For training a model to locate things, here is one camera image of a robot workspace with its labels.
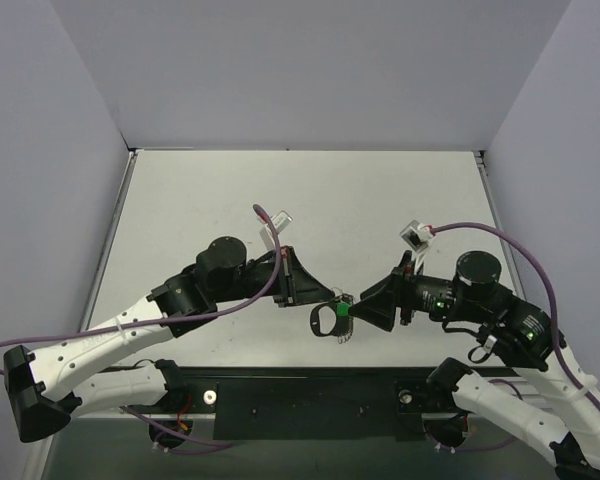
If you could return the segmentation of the metal key holder plate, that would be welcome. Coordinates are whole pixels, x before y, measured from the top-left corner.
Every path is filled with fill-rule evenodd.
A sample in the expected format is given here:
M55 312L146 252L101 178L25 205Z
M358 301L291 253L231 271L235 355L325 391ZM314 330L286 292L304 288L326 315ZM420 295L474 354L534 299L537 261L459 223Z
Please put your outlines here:
M354 331L354 319L348 317L336 316L336 305L340 302L348 303L353 306L356 298L343 291L336 293L337 297L332 301L318 304L315 306L309 316L309 325L312 334L317 338L336 338L339 344L347 343Z

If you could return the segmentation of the green key tag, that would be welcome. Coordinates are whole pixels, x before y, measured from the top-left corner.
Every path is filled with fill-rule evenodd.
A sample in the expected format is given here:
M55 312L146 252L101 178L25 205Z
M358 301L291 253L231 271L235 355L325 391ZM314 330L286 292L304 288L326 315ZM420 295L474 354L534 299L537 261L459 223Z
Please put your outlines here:
M345 302L340 302L336 305L336 316L337 317L348 317L350 305Z

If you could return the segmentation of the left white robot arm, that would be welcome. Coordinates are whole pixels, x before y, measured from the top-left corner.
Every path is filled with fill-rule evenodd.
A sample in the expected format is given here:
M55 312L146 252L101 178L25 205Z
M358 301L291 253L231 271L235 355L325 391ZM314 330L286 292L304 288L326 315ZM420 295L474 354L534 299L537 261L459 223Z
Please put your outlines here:
M121 367L119 361L215 320L221 303L270 297L286 308L334 296L304 269L292 247L250 260L241 240L220 237L194 264L99 330L37 350L16 346L5 352L5 389L19 438L42 440L74 418L118 406L180 412L193 395L174 361L153 360L143 367Z

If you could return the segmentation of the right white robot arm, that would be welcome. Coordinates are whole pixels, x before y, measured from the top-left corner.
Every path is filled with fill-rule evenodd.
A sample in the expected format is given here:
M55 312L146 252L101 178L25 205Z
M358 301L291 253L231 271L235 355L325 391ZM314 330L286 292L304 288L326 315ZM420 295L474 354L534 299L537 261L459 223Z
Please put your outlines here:
M489 421L540 454L561 479L600 479L597 382L580 370L563 337L551 332L549 316L503 286L500 275L499 260L483 251L461 255L450 280L424 275L406 253L349 313L385 331L417 313L447 333L475 324L478 348L500 359L533 397L449 357L427 379L429 402Z

